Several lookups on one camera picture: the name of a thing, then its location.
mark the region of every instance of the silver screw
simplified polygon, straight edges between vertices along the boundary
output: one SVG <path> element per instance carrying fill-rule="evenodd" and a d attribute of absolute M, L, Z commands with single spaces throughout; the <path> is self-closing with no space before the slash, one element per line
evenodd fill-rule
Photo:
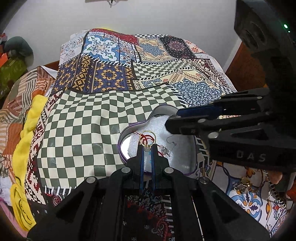
<path fill-rule="evenodd" d="M 131 169 L 130 169 L 129 167 L 123 167 L 123 168 L 121 169 L 121 171 L 122 171 L 123 173 L 129 173 L 129 172 L 131 171 Z"/>
<path fill-rule="evenodd" d="M 170 174 L 170 173 L 173 173 L 173 171 L 174 171 L 174 169 L 171 168 L 171 167 L 166 167 L 166 168 L 165 168 L 165 173 Z"/>
<path fill-rule="evenodd" d="M 198 120 L 197 122 L 198 123 L 203 123 L 203 122 L 205 122 L 206 121 L 206 119 L 200 119 L 200 120 Z"/>
<path fill-rule="evenodd" d="M 210 134 L 208 134 L 208 138 L 209 139 L 215 139 L 215 138 L 218 137 L 218 135 L 219 135 L 218 132 L 211 132 Z"/>
<path fill-rule="evenodd" d="M 94 183 L 95 181 L 96 181 L 96 178 L 95 177 L 88 177 L 86 179 L 86 182 L 89 183 L 89 184 Z"/>
<path fill-rule="evenodd" d="M 210 182 L 210 180 L 207 178 L 207 177 L 200 177 L 199 178 L 199 181 L 202 183 L 202 184 L 208 184 Z"/>

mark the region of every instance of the yellow fabric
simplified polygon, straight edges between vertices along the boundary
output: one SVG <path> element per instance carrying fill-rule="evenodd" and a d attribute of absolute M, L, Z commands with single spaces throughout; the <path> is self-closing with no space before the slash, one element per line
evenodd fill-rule
<path fill-rule="evenodd" d="M 28 112 L 24 129 L 20 133 L 21 140 L 17 144 L 12 156 L 12 168 L 16 177 L 16 183 L 11 186 L 10 199 L 19 225 L 29 231 L 35 224 L 27 197 L 25 194 L 25 175 L 29 158 L 30 145 L 41 111 L 43 110 L 47 97 L 36 95 L 32 101 L 32 107 Z"/>

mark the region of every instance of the black device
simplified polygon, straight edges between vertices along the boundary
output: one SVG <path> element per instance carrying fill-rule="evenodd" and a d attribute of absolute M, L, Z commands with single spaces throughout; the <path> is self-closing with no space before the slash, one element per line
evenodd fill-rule
<path fill-rule="evenodd" d="M 283 193 L 296 172 L 294 9 L 292 1 L 237 0 L 235 30 L 260 60 L 269 88 L 182 109 L 166 122 L 173 134 L 198 134 L 215 160 L 283 172 L 277 187 Z M 219 120 L 220 115 L 239 116 Z M 137 156 L 126 167 L 104 179 L 87 178 L 28 237 L 33 241 L 121 240 L 123 197 L 139 193 L 142 183 L 143 147 L 139 145 Z M 154 192 L 171 197 L 176 241 L 203 240 L 202 234 L 205 241 L 286 241 L 296 237 L 295 205 L 270 238 L 264 227 L 209 179 L 194 180 L 169 167 L 155 145 L 152 183 Z"/>

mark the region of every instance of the wall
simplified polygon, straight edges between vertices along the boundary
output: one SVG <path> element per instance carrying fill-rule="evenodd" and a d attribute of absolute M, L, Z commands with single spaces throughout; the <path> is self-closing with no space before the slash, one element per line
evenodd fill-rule
<path fill-rule="evenodd" d="M 170 34 L 197 44 L 221 66 L 236 42 L 236 0 L 27 0 L 5 29 L 34 52 L 29 69 L 59 60 L 71 34 L 106 27 L 126 34 Z"/>

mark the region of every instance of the gold ring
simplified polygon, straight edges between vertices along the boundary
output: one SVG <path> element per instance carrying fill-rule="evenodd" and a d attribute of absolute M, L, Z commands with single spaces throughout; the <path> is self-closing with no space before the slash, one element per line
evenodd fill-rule
<path fill-rule="evenodd" d="M 148 144 L 148 141 L 147 141 L 147 145 L 145 145 L 145 144 L 143 144 L 143 143 L 141 142 L 141 136 L 142 136 L 142 134 L 143 134 L 144 132 L 149 132 L 149 133 L 152 133 L 152 134 L 154 135 L 155 138 L 154 138 L 154 141 L 153 141 L 151 144 Z M 156 143 L 156 135 L 155 135 L 152 131 L 143 131 L 143 132 L 140 134 L 139 142 L 140 142 L 140 144 L 141 144 L 142 146 L 144 146 L 144 147 L 151 147 L 153 144 Z"/>

